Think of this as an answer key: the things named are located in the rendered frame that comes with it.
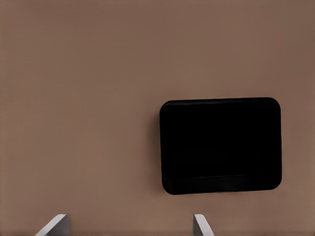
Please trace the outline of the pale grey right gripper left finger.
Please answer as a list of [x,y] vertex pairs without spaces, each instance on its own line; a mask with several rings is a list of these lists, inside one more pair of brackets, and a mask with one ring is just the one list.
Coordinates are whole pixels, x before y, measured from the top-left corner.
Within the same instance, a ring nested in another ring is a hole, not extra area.
[[34,236],[69,236],[68,214],[58,214]]

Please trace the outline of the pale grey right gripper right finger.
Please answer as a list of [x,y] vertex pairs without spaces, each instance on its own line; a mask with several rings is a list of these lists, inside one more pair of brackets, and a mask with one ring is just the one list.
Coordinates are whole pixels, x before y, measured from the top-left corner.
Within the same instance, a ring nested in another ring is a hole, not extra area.
[[192,236],[214,236],[214,232],[204,215],[193,215]]

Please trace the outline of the black rectangular storage box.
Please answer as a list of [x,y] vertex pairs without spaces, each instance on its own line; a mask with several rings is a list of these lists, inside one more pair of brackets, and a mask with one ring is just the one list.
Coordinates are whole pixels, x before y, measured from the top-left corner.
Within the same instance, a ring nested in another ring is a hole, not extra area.
[[167,101],[159,133],[168,194],[265,191],[282,181],[281,107],[274,98]]

